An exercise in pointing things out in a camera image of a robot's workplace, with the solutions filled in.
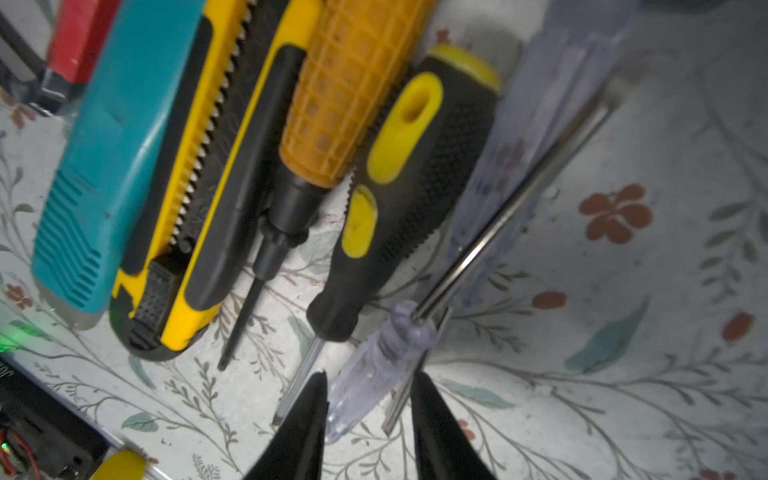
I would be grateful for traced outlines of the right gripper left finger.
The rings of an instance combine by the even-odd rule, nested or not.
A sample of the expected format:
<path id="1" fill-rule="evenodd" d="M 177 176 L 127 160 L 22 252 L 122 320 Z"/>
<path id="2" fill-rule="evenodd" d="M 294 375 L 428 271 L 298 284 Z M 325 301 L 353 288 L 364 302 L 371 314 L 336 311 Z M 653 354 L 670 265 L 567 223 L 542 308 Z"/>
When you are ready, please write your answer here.
<path id="1" fill-rule="evenodd" d="M 327 391 L 326 374 L 314 373 L 245 480 L 321 478 Z"/>

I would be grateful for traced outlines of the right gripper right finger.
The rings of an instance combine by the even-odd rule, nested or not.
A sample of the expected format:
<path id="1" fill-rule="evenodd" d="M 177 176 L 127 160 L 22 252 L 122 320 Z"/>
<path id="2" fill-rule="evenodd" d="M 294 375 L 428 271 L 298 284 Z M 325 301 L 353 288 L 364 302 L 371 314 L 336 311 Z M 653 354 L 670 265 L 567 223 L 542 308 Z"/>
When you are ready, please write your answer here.
<path id="1" fill-rule="evenodd" d="M 410 399 L 419 479 L 495 479 L 425 372 L 414 376 Z"/>

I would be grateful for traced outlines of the clear handle screwdriver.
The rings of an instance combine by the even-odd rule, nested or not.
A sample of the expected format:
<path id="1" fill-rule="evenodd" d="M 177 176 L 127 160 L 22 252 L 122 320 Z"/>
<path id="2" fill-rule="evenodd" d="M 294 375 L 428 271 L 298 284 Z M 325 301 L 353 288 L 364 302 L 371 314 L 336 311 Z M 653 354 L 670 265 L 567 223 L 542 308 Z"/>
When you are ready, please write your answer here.
<path id="1" fill-rule="evenodd" d="M 502 243 L 517 235 L 543 191 L 643 77 L 641 70 L 616 67 L 571 123 L 562 128 L 520 184 L 499 204 L 419 303 L 393 308 L 389 320 L 344 364 L 329 388 L 325 440 L 334 443 L 354 428 L 395 387 L 409 386 L 451 315 L 462 283 Z"/>

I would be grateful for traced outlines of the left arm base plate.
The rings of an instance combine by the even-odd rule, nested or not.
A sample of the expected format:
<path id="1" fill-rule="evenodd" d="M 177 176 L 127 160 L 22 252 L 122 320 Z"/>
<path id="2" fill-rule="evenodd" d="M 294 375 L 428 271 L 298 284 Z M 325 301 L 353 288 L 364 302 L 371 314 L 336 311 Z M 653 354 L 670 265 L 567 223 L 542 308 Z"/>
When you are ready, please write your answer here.
<path id="1" fill-rule="evenodd" d="M 88 479 L 108 441 L 10 357 L 1 357 L 1 430 L 33 472 L 51 479 Z"/>

